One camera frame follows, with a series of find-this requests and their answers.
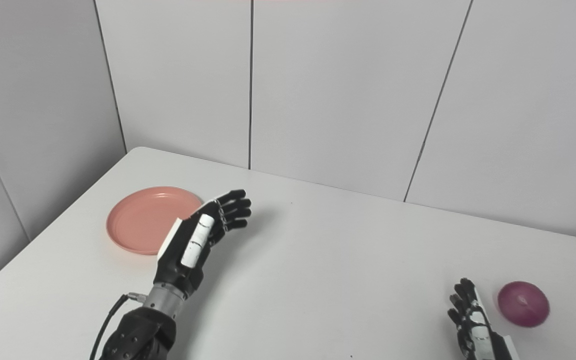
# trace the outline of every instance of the cable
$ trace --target cable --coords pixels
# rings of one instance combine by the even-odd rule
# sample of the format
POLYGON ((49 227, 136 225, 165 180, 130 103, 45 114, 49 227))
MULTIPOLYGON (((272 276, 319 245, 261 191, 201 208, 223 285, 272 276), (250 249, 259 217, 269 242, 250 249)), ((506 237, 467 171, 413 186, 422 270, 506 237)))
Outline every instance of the cable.
POLYGON ((122 305, 124 305, 124 303, 128 299, 130 299, 128 295, 122 294, 122 296, 119 296, 117 302, 114 303, 110 311, 108 311, 108 316, 105 317, 105 320, 103 321, 103 324, 99 329, 99 333, 96 335, 96 339, 94 340, 94 345, 92 346, 92 353, 90 353, 90 360, 95 360, 95 355, 97 355, 97 348, 99 347, 99 343, 101 342, 101 337, 103 337, 104 332, 106 331, 106 327, 110 322, 110 319, 112 319, 112 317, 115 316, 117 310, 119 310, 119 308, 121 308, 122 305))

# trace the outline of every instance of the white table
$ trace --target white table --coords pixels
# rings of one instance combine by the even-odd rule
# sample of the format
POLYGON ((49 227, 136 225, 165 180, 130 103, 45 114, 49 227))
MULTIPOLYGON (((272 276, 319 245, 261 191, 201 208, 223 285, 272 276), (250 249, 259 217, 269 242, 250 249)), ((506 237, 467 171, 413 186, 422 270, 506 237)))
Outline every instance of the white table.
POLYGON ((118 296, 150 290, 155 257, 116 246, 105 220, 159 185, 253 201, 208 258, 171 360, 461 360, 446 310, 464 276, 522 360, 576 359, 576 237, 136 148, 0 272, 0 360, 87 359, 118 296), (514 280, 550 299, 542 326, 496 310, 514 280))

